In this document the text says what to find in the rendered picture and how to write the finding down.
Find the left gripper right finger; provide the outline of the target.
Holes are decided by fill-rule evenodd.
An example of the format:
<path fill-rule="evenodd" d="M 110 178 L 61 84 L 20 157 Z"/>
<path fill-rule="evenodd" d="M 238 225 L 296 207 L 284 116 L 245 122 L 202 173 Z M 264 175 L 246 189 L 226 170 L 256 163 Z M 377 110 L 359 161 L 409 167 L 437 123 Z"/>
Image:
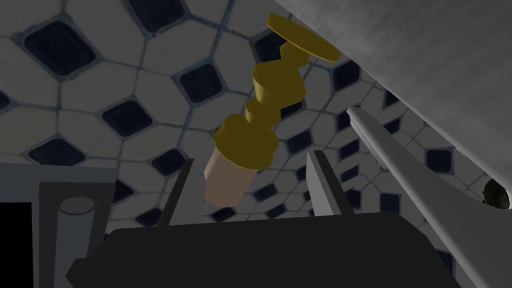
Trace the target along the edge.
<path fill-rule="evenodd" d="M 307 151 L 306 183 L 316 217 L 355 214 L 332 165 L 321 150 Z"/>

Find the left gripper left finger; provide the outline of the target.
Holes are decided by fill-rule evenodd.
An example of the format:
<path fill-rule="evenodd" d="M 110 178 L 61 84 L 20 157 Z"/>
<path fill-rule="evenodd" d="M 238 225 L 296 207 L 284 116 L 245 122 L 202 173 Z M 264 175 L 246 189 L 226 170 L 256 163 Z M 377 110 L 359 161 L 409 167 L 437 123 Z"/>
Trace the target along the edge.
<path fill-rule="evenodd" d="M 189 158 L 185 161 L 165 203 L 158 227 L 199 224 L 206 190 L 204 169 Z"/>

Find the grey cabinet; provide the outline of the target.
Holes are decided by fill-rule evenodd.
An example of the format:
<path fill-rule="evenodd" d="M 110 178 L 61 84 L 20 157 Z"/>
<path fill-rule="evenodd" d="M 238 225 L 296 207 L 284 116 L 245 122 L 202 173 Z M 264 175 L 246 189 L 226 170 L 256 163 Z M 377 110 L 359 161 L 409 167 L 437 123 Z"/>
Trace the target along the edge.
<path fill-rule="evenodd" d="M 0 163 L 0 288 L 78 288 L 115 187 L 114 168 Z"/>

